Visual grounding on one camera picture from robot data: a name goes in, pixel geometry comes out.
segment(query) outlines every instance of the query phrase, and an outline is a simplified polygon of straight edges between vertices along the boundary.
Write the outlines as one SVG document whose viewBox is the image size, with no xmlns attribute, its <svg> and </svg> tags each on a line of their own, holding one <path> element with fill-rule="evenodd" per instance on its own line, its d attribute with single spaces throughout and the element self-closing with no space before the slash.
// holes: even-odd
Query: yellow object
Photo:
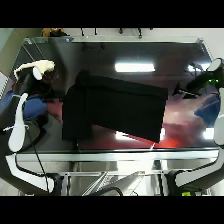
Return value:
<svg viewBox="0 0 224 224">
<path fill-rule="evenodd" d="M 182 196 L 191 196 L 191 192 L 183 192 Z"/>
</svg>

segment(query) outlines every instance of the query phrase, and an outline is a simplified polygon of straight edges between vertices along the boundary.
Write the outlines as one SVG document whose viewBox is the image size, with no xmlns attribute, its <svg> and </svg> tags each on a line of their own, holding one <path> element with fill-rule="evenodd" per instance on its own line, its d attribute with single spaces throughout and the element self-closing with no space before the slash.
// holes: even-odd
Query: folded black fabric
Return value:
<svg viewBox="0 0 224 224">
<path fill-rule="evenodd" d="M 82 70 L 63 103 L 62 138 L 85 139 L 96 124 L 159 142 L 168 90 Z"/>
</svg>

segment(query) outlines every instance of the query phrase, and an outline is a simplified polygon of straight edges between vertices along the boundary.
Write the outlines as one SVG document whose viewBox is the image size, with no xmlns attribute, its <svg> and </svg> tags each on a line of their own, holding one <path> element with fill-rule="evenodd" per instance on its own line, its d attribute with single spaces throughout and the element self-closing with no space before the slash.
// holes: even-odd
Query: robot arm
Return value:
<svg viewBox="0 0 224 224">
<path fill-rule="evenodd" d="M 42 69 L 40 64 L 39 61 L 37 64 L 23 65 L 15 72 L 18 80 L 14 86 L 14 95 L 0 114 L 0 177 L 23 193 L 47 195 L 54 194 L 57 190 L 57 175 L 46 178 L 20 168 L 16 161 L 16 154 L 23 146 L 26 128 L 29 128 L 25 126 L 23 120 L 24 102 L 35 82 L 42 79 L 45 71 L 54 68 L 53 62 L 45 61 L 45 67 L 42 66 Z"/>
<path fill-rule="evenodd" d="M 167 179 L 174 178 L 174 184 L 177 188 L 187 191 L 203 191 L 215 185 L 224 179 L 224 64 L 222 59 L 214 60 L 207 71 L 202 74 L 203 86 L 205 81 L 215 79 L 216 87 L 220 95 L 220 112 L 214 125 L 214 141 L 219 148 L 218 158 L 215 162 L 201 166 L 186 172 L 171 172 L 167 175 Z M 198 89 L 200 82 L 193 80 L 188 86 L 194 86 Z"/>
</svg>

